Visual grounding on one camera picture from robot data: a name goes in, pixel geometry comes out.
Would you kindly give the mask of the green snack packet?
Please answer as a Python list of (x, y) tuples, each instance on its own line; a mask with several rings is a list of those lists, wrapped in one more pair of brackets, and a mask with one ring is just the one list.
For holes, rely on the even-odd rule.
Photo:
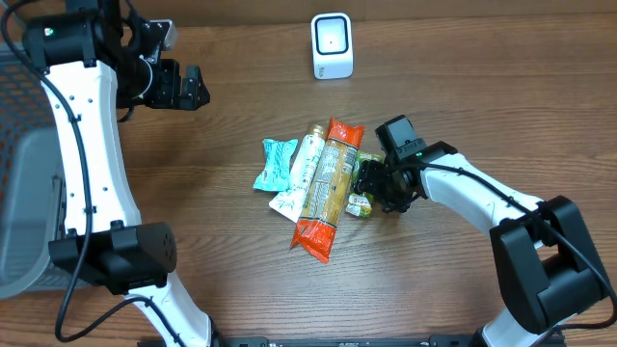
[(370, 160), (382, 163), (384, 161), (384, 156), (359, 151), (351, 174), (345, 211), (355, 217), (368, 218), (372, 212), (372, 203), (374, 202), (373, 196), (368, 193), (357, 194), (354, 191), (354, 185), (358, 180), (361, 164), (364, 161)]

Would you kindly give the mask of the orange pasta packet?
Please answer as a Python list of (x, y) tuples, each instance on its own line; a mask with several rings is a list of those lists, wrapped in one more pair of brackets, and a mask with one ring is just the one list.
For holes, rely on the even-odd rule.
[(364, 131), (363, 125), (352, 126), (331, 118), (327, 139), (295, 226), (290, 247), (302, 246), (325, 264), (330, 260)]

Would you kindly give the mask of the white tube with gold cap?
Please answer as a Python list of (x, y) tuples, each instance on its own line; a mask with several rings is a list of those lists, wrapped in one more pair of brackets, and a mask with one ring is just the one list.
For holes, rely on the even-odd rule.
[(326, 136), (323, 126), (312, 124), (308, 127), (290, 170), (289, 188), (269, 202), (272, 209), (293, 223), (297, 223), (301, 215)]

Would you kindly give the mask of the light blue wipes packet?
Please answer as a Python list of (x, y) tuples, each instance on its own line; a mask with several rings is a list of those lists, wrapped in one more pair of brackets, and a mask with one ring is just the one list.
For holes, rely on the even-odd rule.
[(298, 140), (264, 139), (264, 169), (255, 179), (253, 188), (266, 192), (283, 192), (289, 188), (290, 162)]

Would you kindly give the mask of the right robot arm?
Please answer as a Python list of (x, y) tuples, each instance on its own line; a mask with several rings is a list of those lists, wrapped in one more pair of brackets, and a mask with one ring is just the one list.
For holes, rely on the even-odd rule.
[(573, 323), (616, 292), (576, 204), (521, 193), (476, 169), (455, 147), (427, 145), (404, 115), (379, 126), (386, 157), (364, 161), (354, 182), (386, 213), (423, 198), (440, 203), (486, 234), (504, 310), (469, 338), (471, 346), (562, 346), (570, 330), (609, 328)]

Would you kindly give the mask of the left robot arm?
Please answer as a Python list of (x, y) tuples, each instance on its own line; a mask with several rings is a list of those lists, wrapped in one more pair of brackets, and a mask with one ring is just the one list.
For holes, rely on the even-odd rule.
[(122, 157), (118, 110), (195, 111), (208, 103), (201, 69), (166, 57), (169, 20), (123, 13), (117, 1), (69, 1), (61, 14), (32, 19), (27, 65), (52, 107), (66, 180), (65, 234), (48, 245), (73, 281), (103, 286), (136, 306), (165, 346), (220, 340), (176, 272), (167, 224), (143, 222)]

